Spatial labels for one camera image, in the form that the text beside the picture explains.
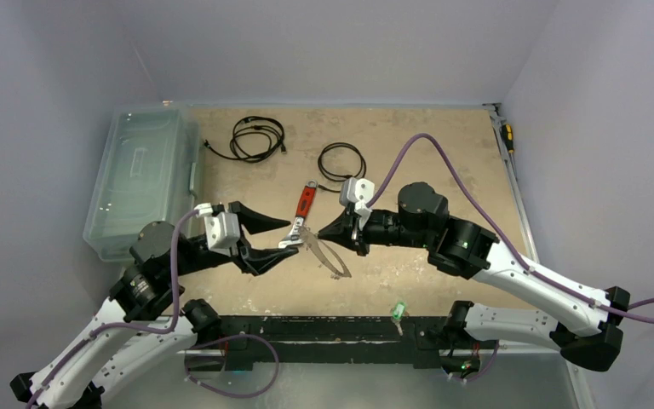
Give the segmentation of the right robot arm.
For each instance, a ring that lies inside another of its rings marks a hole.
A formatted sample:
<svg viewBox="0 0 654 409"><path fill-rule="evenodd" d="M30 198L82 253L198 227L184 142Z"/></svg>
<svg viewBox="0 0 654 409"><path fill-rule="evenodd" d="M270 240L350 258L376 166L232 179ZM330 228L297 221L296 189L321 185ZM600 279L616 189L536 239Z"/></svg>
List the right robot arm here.
<svg viewBox="0 0 654 409"><path fill-rule="evenodd" d="M344 184L344 211L318 231L318 238L368 254L371 245L421 248L441 273L493 286L529 303L531 308L494 308L456 301L436 336L452 347L512 341L552 349L570 363L594 372L607 371L622 347L620 317L604 307L626 310L630 295L581 285L514 255L506 241L480 225L451 216L446 197L426 182L402 187L397 211L365 207L372 184Z"/></svg>

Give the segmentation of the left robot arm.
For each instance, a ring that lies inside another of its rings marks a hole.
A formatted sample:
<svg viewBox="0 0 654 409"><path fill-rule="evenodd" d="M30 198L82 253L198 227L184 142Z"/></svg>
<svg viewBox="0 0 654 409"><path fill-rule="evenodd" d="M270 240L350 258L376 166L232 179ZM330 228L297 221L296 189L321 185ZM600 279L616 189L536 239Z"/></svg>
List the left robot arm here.
<svg viewBox="0 0 654 409"><path fill-rule="evenodd" d="M133 264L79 335L43 369L12 379L15 399L29 408L99 408L178 351L233 349L244 335L224 331L222 317L205 300L181 302L179 278L225 264L264 274L295 249L259 250L247 237L285 226L237 201L198 204L178 222L146 225L131 247Z"/></svg>

